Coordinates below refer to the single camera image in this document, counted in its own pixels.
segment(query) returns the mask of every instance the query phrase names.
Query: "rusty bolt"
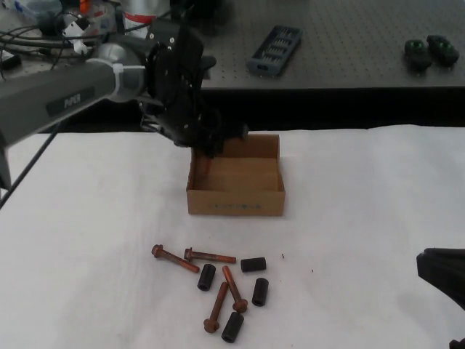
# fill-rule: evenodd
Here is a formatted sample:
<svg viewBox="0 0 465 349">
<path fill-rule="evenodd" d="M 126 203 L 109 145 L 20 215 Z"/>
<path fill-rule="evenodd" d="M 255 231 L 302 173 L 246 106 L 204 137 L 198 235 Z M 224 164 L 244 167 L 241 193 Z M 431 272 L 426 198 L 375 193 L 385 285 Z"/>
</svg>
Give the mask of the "rusty bolt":
<svg viewBox="0 0 465 349">
<path fill-rule="evenodd" d="M 211 260 L 213 262 L 231 263 L 231 264 L 235 264 L 236 262 L 235 257 L 220 256 L 218 254 L 212 254 L 212 253 L 196 252 L 192 250 L 192 247 L 185 250 L 184 259 L 189 260 L 189 261 Z"/>
<path fill-rule="evenodd" d="M 235 285 L 233 275 L 231 274 L 231 270 L 227 265 L 223 267 L 223 274 L 225 275 L 226 282 L 230 286 L 231 294 L 234 298 L 234 305 L 232 306 L 232 309 L 238 313 L 245 313 L 247 310 L 247 301 L 243 300 L 240 296 L 238 287 Z"/>
<path fill-rule="evenodd" d="M 200 270 L 200 268 L 197 265 L 190 264 L 187 260 L 183 260 L 182 258 L 179 258 L 178 256 L 175 256 L 174 254 L 165 251 L 163 249 L 163 245 L 155 245 L 152 248 L 152 254 L 155 258 L 164 258 L 166 260 L 171 260 L 173 263 L 181 265 L 183 268 L 186 268 L 192 271 L 193 273 L 198 273 L 198 271 Z"/>
<path fill-rule="evenodd" d="M 223 306 L 223 301 L 226 298 L 228 288 L 229 286 L 227 285 L 227 282 L 223 282 L 221 284 L 218 291 L 217 300 L 215 302 L 215 305 L 213 306 L 213 310 L 211 311 L 211 315 L 203 322 L 203 327 L 208 333 L 215 333 L 219 328 L 218 316 L 221 307 Z"/>
</svg>

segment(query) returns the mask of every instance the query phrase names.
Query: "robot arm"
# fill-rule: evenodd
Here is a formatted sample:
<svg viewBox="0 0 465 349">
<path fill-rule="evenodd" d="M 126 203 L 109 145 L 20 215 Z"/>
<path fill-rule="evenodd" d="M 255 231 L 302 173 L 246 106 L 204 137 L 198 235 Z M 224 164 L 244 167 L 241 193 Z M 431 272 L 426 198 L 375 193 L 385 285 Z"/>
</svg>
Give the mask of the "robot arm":
<svg viewBox="0 0 465 349">
<path fill-rule="evenodd" d="M 227 138 L 246 134 L 246 125 L 203 102 L 203 76 L 215 61 L 202 56 L 197 37 L 162 20 L 147 37 L 153 39 L 109 36 L 81 65 L 0 84 L 0 188 L 11 185 L 8 147 L 105 98 L 139 100 L 159 133 L 207 156 L 220 153 Z"/>
</svg>

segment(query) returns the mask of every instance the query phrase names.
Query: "black object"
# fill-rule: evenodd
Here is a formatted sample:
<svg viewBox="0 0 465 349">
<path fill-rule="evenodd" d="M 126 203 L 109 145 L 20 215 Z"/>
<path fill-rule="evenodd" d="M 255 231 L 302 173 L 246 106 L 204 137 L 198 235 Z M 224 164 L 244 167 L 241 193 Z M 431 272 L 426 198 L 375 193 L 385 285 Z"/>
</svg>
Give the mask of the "black object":
<svg viewBox="0 0 465 349">
<path fill-rule="evenodd" d="M 438 62 L 445 67 L 450 67 L 457 62 L 460 54 L 452 44 L 441 35 L 429 35 L 428 49 Z"/>
<path fill-rule="evenodd" d="M 265 278 L 258 278 L 255 281 L 254 296 L 252 303 L 257 307 L 262 307 L 267 302 L 268 293 L 268 280 Z"/>
<path fill-rule="evenodd" d="M 460 342 L 456 340 L 451 340 L 449 343 L 449 349 L 465 349 L 465 339 Z"/>
<path fill-rule="evenodd" d="M 240 269 L 243 273 L 248 271 L 260 271 L 267 268 L 267 260 L 264 257 L 250 258 L 248 260 L 241 260 Z"/>
<path fill-rule="evenodd" d="M 217 269 L 212 264 L 205 264 L 202 269 L 201 278 L 198 280 L 197 287 L 202 291 L 210 290 L 213 277 Z"/>
<path fill-rule="evenodd" d="M 433 63 L 422 40 L 408 40 L 404 51 L 408 67 L 413 71 L 425 71 Z"/>
<path fill-rule="evenodd" d="M 301 37 L 301 29 L 276 25 L 247 62 L 248 70 L 257 75 L 278 75 L 296 49 Z"/>
<path fill-rule="evenodd" d="M 416 264 L 418 276 L 465 310 L 465 249 L 425 249 Z"/>
<path fill-rule="evenodd" d="M 221 334 L 221 338 L 228 343 L 234 343 L 237 338 L 242 323 L 244 322 L 244 317 L 239 314 L 237 311 L 233 312 L 230 316 L 230 319 L 227 321 L 226 327 Z"/>
<path fill-rule="evenodd" d="M 2 53 L 0 53 L 0 55 L 2 56 L 0 68 L 4 71 L 7 71 L 8 69 L 13 69 L 17 65 L 21 64 L 21 58 L 18 55 L 14 55 L 7 51 L 3 51 Z"/>
</svg>

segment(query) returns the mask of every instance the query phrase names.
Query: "bolt shaft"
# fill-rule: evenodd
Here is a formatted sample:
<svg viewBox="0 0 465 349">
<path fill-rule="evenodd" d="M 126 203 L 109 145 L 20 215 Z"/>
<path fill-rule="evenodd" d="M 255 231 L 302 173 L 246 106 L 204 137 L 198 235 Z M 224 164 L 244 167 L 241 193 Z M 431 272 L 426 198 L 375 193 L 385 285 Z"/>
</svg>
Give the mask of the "bolt shaft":
<svg viewBox="0 0 465 349">
<path fill-rule="evenodd" d="M 211 311 L 210 319 L 211 320 L 218 320 L 219 312 L 221 311 L 221 307 L 223 306 L 223 301 L 226 298 L 227 294 L 227 289 L 229 286 L 227 285 L 227 282 L 223 282 L 219 288 L 218 291 L 218 296 L 217 300 L 215 302 L 215 305 L 213 306 L 213 310 Z"/>
<path fill-rule="evenodd" d="M 234 301 L 237 302 L 239 300 L 242 300 L 238 287 L 235 285 L 235 281 L 234 281 L 233 275 L 231 274 L 231 270 L 227 265 L 223 267 L 223 274 L 225 275 L 226 282 L 230 287 L 231 294 L 232 294 L 232 297 L 234 298 Z"/>
<path fill-rule="evenodd" d="M 194 260 L 211 260 L 213 262 L 221 262 L 221 263 L 236 263 L 235 257 L 229 256 L 221 256 L 219 254 L 212 254 L 212 253 L 203 253 L 203 252 L 196 252 L 192 251 L 191 258 Z"/>
<path fill-rule="evenodd" d="M 165 251 L 164 249 L 160 251 L 159 257 L 164 258 L 165 260 L 169 260 L 178 265 L 181 265 L 183 268 L 186 268 L 192 271 L 193 273 L 198 273 L 200 270 L 200 268 L 197 265 L 191 264 L 187 260 L 183 260 L 182 258 L 179 258 L 178 256 L 175 256 L 174 254 Z"/>
</svg>

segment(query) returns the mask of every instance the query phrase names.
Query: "white table surface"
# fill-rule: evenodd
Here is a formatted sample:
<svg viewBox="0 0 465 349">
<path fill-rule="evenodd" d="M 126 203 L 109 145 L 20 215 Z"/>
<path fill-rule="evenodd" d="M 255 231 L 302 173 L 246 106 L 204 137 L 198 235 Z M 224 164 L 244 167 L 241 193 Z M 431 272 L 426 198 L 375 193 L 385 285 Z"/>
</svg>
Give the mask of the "white table surface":
<svg viewBox="0 0 465 349">
<path fill-rule="evenodd" d="M 465 312 L 421 280 L 416 255 L 465 247 L 465 129 L 282 132 L 286 214 L 187 214 L 190 152 L 158 135 L 59 135 L 0 211 L 0 346 L 8 349 L 231 348 L 203 330 L 223 280 L 155 260 L 267 258 L 232 267 L 250 304 L 238 348 L 448 348 Z M 13 177 L 45 140 L 9 152 Z"/>
</svg>

